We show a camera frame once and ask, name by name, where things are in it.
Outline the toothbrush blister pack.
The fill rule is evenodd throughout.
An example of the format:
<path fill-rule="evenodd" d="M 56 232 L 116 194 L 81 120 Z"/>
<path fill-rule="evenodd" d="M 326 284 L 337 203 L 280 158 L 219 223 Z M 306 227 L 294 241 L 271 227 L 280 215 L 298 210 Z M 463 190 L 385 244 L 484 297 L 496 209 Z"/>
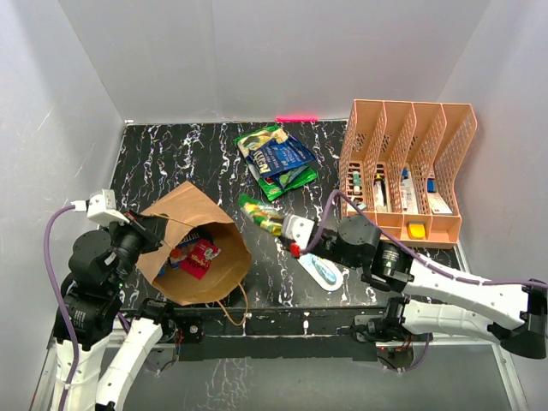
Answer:
<path fill-rule="evenodd" d="M 298 258 L 298 262 L 323 290 L 333 292 L 342 286 L 343 274 L 331 261 L 307 254 Z"/>

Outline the aluminium rail frame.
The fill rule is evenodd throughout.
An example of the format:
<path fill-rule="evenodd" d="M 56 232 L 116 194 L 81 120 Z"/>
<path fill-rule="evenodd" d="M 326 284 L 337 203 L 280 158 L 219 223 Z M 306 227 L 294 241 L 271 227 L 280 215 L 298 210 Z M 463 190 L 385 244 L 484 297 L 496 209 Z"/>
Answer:
<path fill-rule="evenodd" d="M 122 315 L 116 307 L 100 314 L 87 303 L 58 316 L 34 410 L 120 410 L 147 357 L 161 343 L 173 343 L 179 360 L 224 357 L 307 358 L 336 355 L 337 343 L 353 340 L 367 346 L 374 360 L 380 344 L 427 344 L 436 334 L 467 337 L 501 346 L 528 358 L 545 353 L 544 335 L 532 328 L 530 313 L 501 326 L 504 298 L 525 301 L 530 286 L 495 282 L 420 257 L 416 276 L 430 275 L 434 289 L 463 283 L 465 292 L 488 293 L 489 310 L 467 310 L 439 301 L 417 301 L 412 291 L 388 300 L 385 307 L 363 311 L 326 308 L 264 310 L 246 313 L 233 325 L 224 308 L 176 308 L 148 299 Z"/>

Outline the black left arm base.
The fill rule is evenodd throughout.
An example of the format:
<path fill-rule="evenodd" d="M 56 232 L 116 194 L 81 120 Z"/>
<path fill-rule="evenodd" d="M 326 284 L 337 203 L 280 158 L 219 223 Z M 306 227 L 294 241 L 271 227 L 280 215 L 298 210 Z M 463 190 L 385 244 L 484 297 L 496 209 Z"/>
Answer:
<path fill-rule="evenodd" d="M 145 299 L 134 315 L 132 324 L 141 319 L 150 319 L 155 325 L 160 325 L 160 343 L 181 345 L 201 343 L 203 340 L 203 318 L 194 313 L 179 312 L 171 302 Z"/>

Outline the brown paper bag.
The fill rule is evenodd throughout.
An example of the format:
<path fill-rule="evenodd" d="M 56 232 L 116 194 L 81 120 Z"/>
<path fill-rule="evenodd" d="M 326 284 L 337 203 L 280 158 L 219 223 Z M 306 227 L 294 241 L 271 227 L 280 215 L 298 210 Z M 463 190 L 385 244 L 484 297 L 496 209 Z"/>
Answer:
<path fill-rule="evenodd" d="M 212 303 L 239 288 L 251 267 L 252 255 L 232 218 L 191 182 L 182 183 L 141 214 L 166 223 L 165 244 L 153 253 L 142 254 L 136 267 L 167 299 L 182 306 Z M 220 249 L 203 277 L 169 267 L 160 275 L 174 246 L 195 228 L 207 231 Z"/>

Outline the yellow item in organizer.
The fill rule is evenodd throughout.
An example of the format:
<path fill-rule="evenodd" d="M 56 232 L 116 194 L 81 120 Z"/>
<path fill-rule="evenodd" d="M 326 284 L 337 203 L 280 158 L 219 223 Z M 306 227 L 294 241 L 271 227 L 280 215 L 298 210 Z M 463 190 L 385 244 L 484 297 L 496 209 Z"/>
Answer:
<path fill-rule="evenodd" d="M 426 226 L 423 222 L 408 222 L 407 223 L 408 238 L 412 240 L 426 239 Z"/>

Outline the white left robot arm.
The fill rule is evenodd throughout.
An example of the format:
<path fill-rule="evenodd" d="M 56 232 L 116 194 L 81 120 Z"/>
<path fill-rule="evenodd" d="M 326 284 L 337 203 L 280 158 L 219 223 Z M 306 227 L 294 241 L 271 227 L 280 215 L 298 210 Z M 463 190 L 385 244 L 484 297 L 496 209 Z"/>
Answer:
<path fill-rule="evenodd" d="M 111 222 L 77 238 L 68 261 L 68 282 L 51 280 L 58 309 L 53 328 L 57 373 L 54 410 L 121 410 L 139 370 L 158 342 L 176 333 L 168 302 L 145 300 L 106 370 L 102 359 L 114 322 L 120 317 L 120 292 L 139 257 L 164 244 L 165 217 L 133 211 L 126 223 Z"/>

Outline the red snack packet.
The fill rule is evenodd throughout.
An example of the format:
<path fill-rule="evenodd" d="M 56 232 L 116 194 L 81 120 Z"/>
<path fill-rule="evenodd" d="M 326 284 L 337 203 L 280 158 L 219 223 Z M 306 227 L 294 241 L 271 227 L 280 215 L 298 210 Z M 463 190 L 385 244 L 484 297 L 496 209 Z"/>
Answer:
<path fill-rule="evenodd" d="M 178 268 L 201 280 L 209 271 L 212 261 L 221 249 L 206 239 L 200 239 L 179 263 Z"/>

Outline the dark blue potato chips bag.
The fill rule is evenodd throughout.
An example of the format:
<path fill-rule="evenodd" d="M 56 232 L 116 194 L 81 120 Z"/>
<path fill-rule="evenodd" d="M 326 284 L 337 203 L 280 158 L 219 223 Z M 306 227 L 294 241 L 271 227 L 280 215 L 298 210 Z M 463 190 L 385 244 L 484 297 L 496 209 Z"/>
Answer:
<path fill-rule="evenodd" d="M 250 134 L 240 140 L 238 146 L 263 178 L 308 165 L 315 160 L 307 147 L 281 128 L 263 129 Z"/>

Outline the blue Burts chips bag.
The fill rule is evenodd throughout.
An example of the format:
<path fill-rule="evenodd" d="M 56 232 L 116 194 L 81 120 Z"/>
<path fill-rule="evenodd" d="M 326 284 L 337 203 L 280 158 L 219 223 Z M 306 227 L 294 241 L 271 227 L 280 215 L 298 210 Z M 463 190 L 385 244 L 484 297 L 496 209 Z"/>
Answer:
<path fill-rule="evenodd" d="M 298 168 L 293 168 L 291 170 L 285 170 L 280 173 L 277 173 L 271 176 L 271 179 L 281 188 L 285 189 L 297 179 L 303 172 L 307 171 L 308 166 L 302 165 Z"/>

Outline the yellow green snack bag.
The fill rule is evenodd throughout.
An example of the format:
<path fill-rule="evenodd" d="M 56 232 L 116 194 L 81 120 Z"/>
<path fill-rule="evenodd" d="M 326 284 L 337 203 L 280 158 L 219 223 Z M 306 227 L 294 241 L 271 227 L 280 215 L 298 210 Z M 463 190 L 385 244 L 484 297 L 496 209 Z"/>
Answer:
<path fill-rule="evenodd" d="M 246 194 L 239 197 L 241 210 L 262 230 L 273 236 L 282 235 L 284 216 L 273 206 L 254 199 Z"/>

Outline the orange plastic file organizer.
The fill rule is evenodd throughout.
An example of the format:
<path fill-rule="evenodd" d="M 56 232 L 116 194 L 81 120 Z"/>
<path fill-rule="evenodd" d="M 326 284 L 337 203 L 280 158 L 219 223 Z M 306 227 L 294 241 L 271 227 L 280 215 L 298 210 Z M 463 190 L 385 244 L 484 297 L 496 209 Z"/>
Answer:
<path fill-rule="evenodd" d="M 476 130 L 471 104 L 356 99 L 339 187 L 403 243 L 452 248 L 462 226 L 456 177 Z M 425 224 L 425 240 L 408 238 L 412 221 Z"/>

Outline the green cassava chips bag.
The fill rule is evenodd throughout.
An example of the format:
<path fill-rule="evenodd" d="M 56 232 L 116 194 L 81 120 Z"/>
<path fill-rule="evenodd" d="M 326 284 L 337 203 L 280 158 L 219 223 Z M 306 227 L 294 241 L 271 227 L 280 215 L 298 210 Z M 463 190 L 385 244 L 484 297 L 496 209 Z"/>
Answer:
<path fill-rule="evenodd" d="M 269 201 L 317 178 L 311 166 L 316 155 L 277 125 L 244 134 L 234 142 Z"/>

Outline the blue sweet chilli chips bag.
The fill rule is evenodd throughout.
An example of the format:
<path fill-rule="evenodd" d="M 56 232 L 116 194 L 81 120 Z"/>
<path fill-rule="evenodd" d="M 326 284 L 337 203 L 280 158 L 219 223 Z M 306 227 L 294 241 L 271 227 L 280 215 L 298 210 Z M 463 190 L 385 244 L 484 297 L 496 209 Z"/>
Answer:
<path fill-rule="evenodd" d="M 158 275 L 162 277 L 167 268 L 171 268 L 172 270 L 178 269 L 180 263 L 188 256 L 200 240 L 207 240 L 211 244 L 214 243 L 212 235 L 207 230 L 202 228 L 192 229 L 170 252 L 170 256 L 167 258 Z"/>

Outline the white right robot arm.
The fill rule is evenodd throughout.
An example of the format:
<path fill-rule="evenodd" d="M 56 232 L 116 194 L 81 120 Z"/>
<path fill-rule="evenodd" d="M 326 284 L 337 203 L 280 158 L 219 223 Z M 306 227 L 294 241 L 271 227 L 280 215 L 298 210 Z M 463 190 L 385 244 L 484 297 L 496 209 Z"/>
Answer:
<path fill-rule="evenodd" d="M 511 354 L 547 356 L 547 290 L 531 280 L 498 284 L 411 255 L 365 217 L 344 218 L 337 229 L 299 223 L 296 240 L 310 254 L 358 271 L 373 288 L 393 292 L 381 317 L 354 328 L 367 341 L 388 342 L 433 333 L 474 337 Z"/>

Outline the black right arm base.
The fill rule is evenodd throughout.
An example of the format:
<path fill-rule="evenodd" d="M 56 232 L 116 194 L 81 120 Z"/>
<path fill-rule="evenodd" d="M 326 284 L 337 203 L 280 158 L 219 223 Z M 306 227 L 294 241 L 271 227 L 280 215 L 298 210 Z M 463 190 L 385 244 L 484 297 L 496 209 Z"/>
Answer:
<path fill-rule="evenodd" d="M 429 343 L 431 334 L 413 334 L 402 327 L 398 320 L 357 315 L 350 326 L 351 336 L 361 343 L 395 343 L 395 351 L 403 352 L 412 347 L 413 343 Z"/>

